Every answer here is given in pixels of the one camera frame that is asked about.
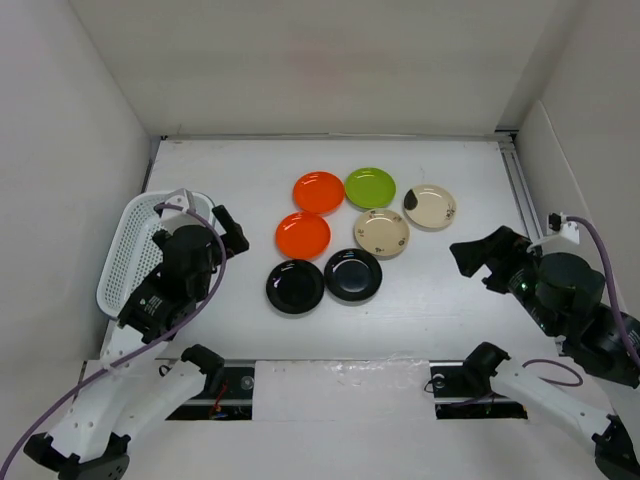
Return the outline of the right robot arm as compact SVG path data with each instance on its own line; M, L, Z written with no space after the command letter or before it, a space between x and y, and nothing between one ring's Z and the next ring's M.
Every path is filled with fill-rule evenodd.
M465 277L487 268L486 289L513 296L559 355L599 385L611 408L578 401L566 384L530 371L533 360L519 361L489 342L462 362L465 387L475 397L505 397L542 416L580 444L606 478L638 478L639 322L613 299L610 265L599 272L573 253L545 253L506 226L450 251Z

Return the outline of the beige plate with black patch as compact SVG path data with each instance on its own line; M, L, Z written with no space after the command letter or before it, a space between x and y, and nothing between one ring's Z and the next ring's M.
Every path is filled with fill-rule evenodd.
M453 195L440 186L430 184L411 187L404 196L403 208L412 222L431 230L447 228L457 213Z

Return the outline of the beige plate with small motifs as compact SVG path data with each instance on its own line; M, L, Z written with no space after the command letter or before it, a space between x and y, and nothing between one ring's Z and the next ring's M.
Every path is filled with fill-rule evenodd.
M406 249L410 229L401 214L377 208L363 212L357 218L354 237L361 249L374 256L390 258Z

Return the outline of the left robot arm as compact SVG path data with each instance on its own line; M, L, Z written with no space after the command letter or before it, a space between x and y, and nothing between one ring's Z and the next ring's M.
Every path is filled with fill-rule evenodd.
M216 205L214 224L190 207L154 208L153 236L162 261L129 296L117 317L102 367L57 400L16 449L60 479L120 479L129 449L187 399L222 387L224 360L207 347L186 348L147 391L138 384L157 356L213 299L229 259L249 248L242 227Z

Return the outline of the orange plate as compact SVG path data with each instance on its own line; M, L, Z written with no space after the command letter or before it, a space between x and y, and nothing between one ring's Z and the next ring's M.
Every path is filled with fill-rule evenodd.
M312 260L320 256L331 241L331 229L319 215L297 212L285 217L275 231L275 242L286 257Z
M293 199L303 211L325 215L335 211L344 201L341 179L326 171L302 175L293 187Z

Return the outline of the green plate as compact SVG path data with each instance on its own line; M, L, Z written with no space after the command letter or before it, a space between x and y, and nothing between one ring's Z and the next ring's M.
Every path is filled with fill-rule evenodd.
M366 210L390 205L396 194L393 177L375 167L354 170L347 176L344 187L349 201Z

